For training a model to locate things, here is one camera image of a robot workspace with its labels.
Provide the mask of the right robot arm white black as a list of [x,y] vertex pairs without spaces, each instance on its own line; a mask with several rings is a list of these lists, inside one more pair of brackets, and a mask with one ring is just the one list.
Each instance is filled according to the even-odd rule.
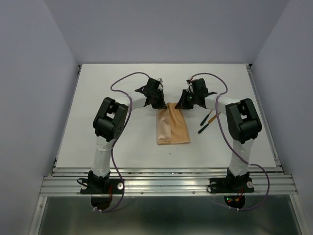
[[248,180],[249,157],[254,140],[262,130],[262,124],[253,101],[230,98],[216,92],[209,92],[203,78],[188,79],[188,88],[182,91],[176,109],[191,110],[194,105],[226,115],[228,132],[233,144],[226,143],[232,151],[227,168],[226,188],[236,191]]

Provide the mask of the peach cloth napkin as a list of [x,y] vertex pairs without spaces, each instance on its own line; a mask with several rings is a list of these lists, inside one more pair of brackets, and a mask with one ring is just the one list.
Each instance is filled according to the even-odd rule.
[[181,110],[176,103],[166,104],[156,115],[156,141],[158,145],[190,143],[188,128]]

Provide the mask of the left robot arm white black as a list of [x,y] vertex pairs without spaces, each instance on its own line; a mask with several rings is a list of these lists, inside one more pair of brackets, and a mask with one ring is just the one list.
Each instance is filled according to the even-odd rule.
[[105,192],[109,187],[111,153],[130,119],[131,112],[149,105],[154,109],[167,108],[161,78],[149,77],[146,85],[132,93],[114,89],[113,86],[111,90],[124,96],[119,99],[104,98],[92,124],[96,135],[96,150],[85,186],[98,193]]

